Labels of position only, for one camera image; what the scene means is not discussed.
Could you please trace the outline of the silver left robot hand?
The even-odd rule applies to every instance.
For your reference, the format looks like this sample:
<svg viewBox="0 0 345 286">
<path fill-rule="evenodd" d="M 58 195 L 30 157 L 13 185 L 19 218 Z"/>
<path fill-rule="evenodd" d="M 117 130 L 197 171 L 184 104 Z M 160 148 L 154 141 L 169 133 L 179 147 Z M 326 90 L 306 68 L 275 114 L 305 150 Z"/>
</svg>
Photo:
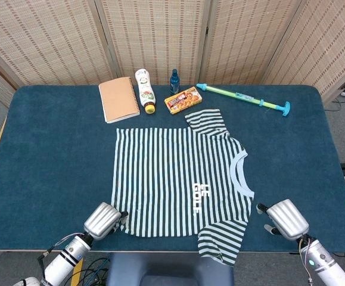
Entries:
<svg viewBox="0 0 345 286">
<path fill-rule="evenodd" d="M 127 216 L 127 211 L 120 212 L 112 205 L 102 202 L 85 220 L 83 227 L 93 239 L 102 240 L 109 233 L 115 232 Z"/>
</svg>

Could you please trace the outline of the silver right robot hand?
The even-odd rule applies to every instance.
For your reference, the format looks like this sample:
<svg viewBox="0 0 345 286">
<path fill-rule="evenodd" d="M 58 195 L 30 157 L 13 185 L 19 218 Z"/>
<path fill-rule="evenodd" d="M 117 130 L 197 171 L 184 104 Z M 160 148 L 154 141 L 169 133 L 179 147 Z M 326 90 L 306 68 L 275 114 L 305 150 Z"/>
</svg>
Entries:
<svg viewBox="0 0 345 286">
<path fill-rule="evenodd" d="M 290 199 L 282 200 L 270 207 L 259 203 L 257 213 L 265 213 L 273 222 L 273 226 L 264 225 L 264 229 L 272 235 L 281 235 L 287 240 L 295 241 L 309 232 L 309 224 Z"/>
</svg>

